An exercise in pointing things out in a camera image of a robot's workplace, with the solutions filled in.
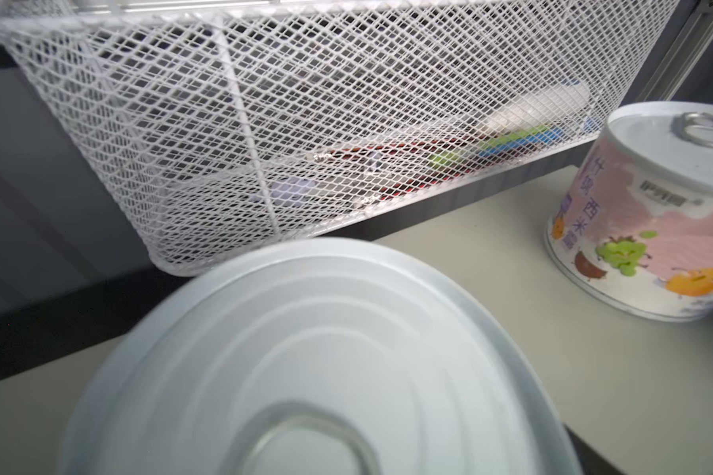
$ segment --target pink label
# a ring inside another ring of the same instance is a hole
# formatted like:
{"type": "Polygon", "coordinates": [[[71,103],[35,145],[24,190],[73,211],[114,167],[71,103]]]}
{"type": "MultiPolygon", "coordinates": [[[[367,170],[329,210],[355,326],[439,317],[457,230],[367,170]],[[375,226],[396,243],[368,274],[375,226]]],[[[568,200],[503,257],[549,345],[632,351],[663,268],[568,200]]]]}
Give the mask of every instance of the pink label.
{"type": "Polygon", "coordinates": [[[548,234],[568,271],[611,299],[663,318],[713,308],[713,197],[660,179],[606,134],[548,234]]]}

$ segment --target brown fruit illustration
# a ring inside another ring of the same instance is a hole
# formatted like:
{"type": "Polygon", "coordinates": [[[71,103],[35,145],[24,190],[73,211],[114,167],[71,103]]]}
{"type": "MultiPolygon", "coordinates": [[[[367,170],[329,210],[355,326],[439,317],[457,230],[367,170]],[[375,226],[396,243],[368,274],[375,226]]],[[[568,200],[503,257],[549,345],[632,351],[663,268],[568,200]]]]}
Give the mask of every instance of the brown fruit illustration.
{"type": "Polygon", "coordinates": [[[590,279],[601,279],[608,273],[608,271],[603,271],[596,265],[592,264],[581,251],[576,254],[576,260],[573,264],[576,266],[576,269],[581,273],[581,275],[585,275],[590,279]]]}

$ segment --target wire mesh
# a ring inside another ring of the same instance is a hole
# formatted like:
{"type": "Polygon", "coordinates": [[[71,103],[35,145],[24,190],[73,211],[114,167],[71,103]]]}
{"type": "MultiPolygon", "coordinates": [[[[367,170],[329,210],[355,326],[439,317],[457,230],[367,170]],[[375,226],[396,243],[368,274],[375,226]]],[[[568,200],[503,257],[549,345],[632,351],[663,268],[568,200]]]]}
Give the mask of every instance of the wire mesh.
{"type": "Polygon", "coordinates": [[[676,3],[17,0],[0,40],[153,262],[194,275],[595,138],[676,3]]]}

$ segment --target tin can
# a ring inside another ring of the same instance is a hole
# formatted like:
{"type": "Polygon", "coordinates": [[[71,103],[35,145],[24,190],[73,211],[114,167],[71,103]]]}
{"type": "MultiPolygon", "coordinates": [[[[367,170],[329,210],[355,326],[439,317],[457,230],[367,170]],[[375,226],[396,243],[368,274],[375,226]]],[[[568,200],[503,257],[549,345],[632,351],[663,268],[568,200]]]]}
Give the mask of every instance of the tin can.
{"type": "Polygon", "coordinates": [[[608,119],[546,229],[581,289],[634,315],[713,309],[713,106],[654,102],[608,119]]]}
{"type": "Polygon", "coordinates": [[[248,252],[162,302],[98,368],[58,473],[580,475],[494,317],[369,242],[248,252]]]}

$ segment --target white bottle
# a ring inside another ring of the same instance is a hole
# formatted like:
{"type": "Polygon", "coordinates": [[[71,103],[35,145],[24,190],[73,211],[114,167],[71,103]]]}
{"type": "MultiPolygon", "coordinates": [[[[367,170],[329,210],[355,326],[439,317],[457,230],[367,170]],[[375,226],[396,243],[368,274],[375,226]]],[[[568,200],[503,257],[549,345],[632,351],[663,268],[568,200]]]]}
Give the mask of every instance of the white bottle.
{"type": "Polygon", "coordinates": [[[480,121],[479,127],[486,135],[504,135],[538,127],[580,112],[590,97],[586,83],[568,79],[504,103],[480,121]]]}

